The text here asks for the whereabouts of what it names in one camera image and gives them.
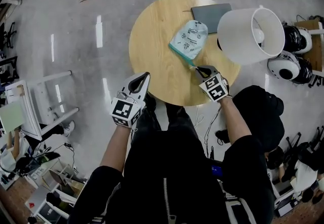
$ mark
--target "white table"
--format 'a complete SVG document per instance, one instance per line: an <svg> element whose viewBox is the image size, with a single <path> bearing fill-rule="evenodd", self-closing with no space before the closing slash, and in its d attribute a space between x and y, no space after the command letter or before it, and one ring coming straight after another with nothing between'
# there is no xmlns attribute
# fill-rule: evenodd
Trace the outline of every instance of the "white table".
<svg viewBox="0 0 324 224"><path fill-rule="evenodd" d="M57 78L61 78L64 76L69 76L71 75L71 71L67 72L62 72L62 73L57 73L53 74L50 76L43 77L39 80L36 81L30 81L26 82L25 80L18 81L16 83L13 83L11 85L6 86L6 96L8 103L14 102L14 101L20 101L21 106L24 112L25 116L25 124L21 126L21 131L30 136L33 137L37 140L42 140L42 135L50 131L52 128L75 114L76 112L79 111L79 108L74 108L71 111L65 113L63 116L59 117L57 120L55 120L53 123L47 125L43 129L41 129L39 125L39 121L37 119L37 115L35 112L35 106L33 104L31 94L30 94L30 89L33 87L36 87L38 84L42 84L44 82L54 80ZM17 86L21 85L24 90L24 95L20 96L17 94Z"/></svg>

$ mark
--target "gray floor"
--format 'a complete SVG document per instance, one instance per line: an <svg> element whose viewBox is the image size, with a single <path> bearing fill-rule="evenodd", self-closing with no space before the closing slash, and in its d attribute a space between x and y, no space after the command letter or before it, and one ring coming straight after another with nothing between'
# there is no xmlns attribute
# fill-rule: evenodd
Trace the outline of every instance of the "gray floor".
<svg viewBox="0 0 324 224"><path fill-rule="evenodd" d="M143 9L155 0L80 1L23 0L22 6L9 10L6 27L16 22L15 47L9 53L18 54L22 79L72 70L73 76L58 84L62 99L80 108L73 117L76 130L69 141L75 147L75 164L79 172L87 174L98 166L115 128L109 116L111 97L118 84L132 74L128 56L132 26ZM303 17L324 15L324 0L215 1L230 3L233 9L263 5L285 21L295 21L297 14ZM101 27L103 47L97 48L96 28ZM267 74L265 63L243 67L232 92L235 94L251 84L265 87L284 101L282 121L286 135L294 136L301 131L306 140L312 137L317 125L322 125L324 88L308 89L273 78ZM54 85L48 86L51 97L56 97ZM161 103L159 105L158 118L166 128L166 111ZM198 114L204 114L204 120L197 127L202 141L217 109L218 104L199 106ZM196 110L197 107L187 108L194 122ZM216 143L213 133L220 128L224 128L222 116L214 123L209 137L209 146L215 147L215 156L221 160L228 146ZM48 143L57 147L62 140L60 136L52 136ZM70 151L62 148L60 153L72 163Z"/></svg>

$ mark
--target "black pants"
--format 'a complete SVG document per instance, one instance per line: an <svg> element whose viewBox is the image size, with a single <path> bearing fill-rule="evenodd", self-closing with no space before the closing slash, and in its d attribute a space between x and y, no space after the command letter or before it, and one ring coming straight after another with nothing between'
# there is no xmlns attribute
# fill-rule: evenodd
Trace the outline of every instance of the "black pants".
<svg viewBox="0 0 324 224"><path fill-rule="evenodd" d="M46 127L47 125L44 125L44 124L40 124L40 128L43 129L44 127ZM32 138L30 136L25 136L25 138L27 139L32 151L34 152L35 148L39 145L39 143L45 141L46 139L48 139L50 136L52 136L53 134L64 134L64 129L63 127L57 125L55 126L54 128L52 128L49 132L45 133L43 136L42 136L42 140L39 141L35 138Z"/></svg>
<svg viewBox="0 0 324 224"><path fill-rule="evenodd" d="M183 130L190 131L196 138L198 135L192 124L191 118L186 113L184 107L166 103L167 114L169 119L168 130ZM161 131L161 126L155 115L155 107L147 107L143 109L142 115L137 120L137 131L134 134L132 143L139 138L146 137L152 132Z"/></svg>

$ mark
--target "table top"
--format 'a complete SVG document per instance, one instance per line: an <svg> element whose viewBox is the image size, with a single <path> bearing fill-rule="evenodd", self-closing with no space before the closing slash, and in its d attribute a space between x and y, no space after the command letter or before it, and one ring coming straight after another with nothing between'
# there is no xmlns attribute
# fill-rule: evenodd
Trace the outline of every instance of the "table top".
<svg viewBox="0 0 324 224"><path fill-rule="evenodd" d="M149 72L148 91L158 99L180 106L206 103L194 68L173 52L168 44L189 20L191 8L215 4L213 0L157 0L137 18L129 41L130 61L135 73ZM217 34L209 34L194 64L213 65L230 85L240 66L230 61L217 46Z"/></svg>

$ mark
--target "gray notebook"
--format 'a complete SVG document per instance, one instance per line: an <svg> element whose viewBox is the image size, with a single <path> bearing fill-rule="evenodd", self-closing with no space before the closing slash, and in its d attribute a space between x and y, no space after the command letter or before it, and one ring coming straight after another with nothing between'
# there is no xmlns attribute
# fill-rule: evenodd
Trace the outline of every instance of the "gray notebook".
<svg viewBox="0 0 324 224"><path fill-rule="evenodd" d="M221 17L231 10L230 4L213 4L191 8L194 19L207 26L208 34L217 33Z"/></svg>

